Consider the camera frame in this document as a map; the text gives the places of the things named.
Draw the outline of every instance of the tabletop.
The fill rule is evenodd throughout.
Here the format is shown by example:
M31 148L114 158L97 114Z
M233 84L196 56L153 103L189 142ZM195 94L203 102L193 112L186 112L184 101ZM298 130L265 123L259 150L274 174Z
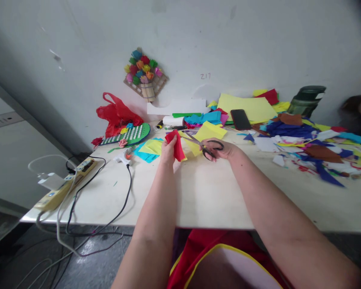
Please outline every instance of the tabletop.
M165 137L166 130L152 132L149 138ZM336 177L345 188L326 183L318 175L300 171L291 161L286 167L272 162L277 153L260 152L243 136L228 131L224 141L241 148L250 159L313 221L323 232L361 232L361 179ZM123 163L113 161L122 149L108 151L117 144L98 147L92 154L103 157L107 165L81 191L72 224L105 225L121 210L130 185L130 175ZM182 147L187 161L175 161L174 171L178 193L177 226L182 228L254 229L239 186L227 160L213 163L202 155L195 157L185 140ZM133 176L131 194L115 226L134 226L154 179L160 157L152 163L132 157ZM102 165L100 161L87 179ZM73 198L62 208L61 223L68 220ZM21 222L35 222L39 211L31 209ZM45 223L56 223L56 212L42 216Z

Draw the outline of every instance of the extension cord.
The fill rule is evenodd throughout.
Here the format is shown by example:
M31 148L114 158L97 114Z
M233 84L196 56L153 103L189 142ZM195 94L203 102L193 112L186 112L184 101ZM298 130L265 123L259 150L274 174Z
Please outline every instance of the extension cord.
M97 162L93 158L88 157L76 167L76 180L72 189L74 189L84 179L84 177L88 175L88 173L96 166L96 163ZM52 190L47 193L33 207L41 210L42 212L55 210L67 195L73 178L74 175L66 176L64 179L65 183L58 190Z

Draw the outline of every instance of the smartphone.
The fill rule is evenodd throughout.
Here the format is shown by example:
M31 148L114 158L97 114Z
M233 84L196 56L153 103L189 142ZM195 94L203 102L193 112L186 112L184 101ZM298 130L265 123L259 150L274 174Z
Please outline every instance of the smartphone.
M230 113L234 121L234 126L237 130L251 129L251 124L244 110L231 110Z

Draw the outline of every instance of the red plastic bag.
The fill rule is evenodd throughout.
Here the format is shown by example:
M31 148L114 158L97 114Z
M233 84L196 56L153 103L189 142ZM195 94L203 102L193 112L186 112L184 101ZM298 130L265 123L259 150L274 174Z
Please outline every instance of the red plastic bag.
M106 99L106 95L111 96L112 101ZM133 113L119 98L109 92L103 93L103 99L110 104L101 106L96 110L97 116L108 120L109 124L105 131L105 137L116 136L126 127L127 124L133 123L134 126L141 125L144 121L137 114Z

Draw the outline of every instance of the person's left hand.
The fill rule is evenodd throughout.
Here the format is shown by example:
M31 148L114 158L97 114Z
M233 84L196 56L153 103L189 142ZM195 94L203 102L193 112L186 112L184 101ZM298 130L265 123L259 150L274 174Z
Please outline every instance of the person's left hand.
M162 143L162 154L160 157L160 161L162 163L170 163L173 164L175 161L174 157L174 145L176 143L177 136L174 136L170 143L167 143L166 140Z

